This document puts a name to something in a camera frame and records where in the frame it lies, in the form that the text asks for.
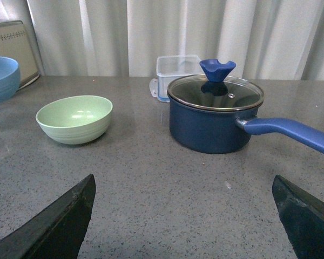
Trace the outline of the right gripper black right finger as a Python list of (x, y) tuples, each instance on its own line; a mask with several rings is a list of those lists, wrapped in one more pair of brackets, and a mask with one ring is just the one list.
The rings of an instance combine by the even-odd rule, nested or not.
[(324, 202), (281, 175), (272, 194), (297, 258), (324, 258)]

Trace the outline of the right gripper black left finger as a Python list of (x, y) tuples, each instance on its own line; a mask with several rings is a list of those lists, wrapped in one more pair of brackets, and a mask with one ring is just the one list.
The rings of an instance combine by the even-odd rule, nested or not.
[(77, 258), (94, 200), (95, 178), (90, 174), (0, 240), (0, 258)]

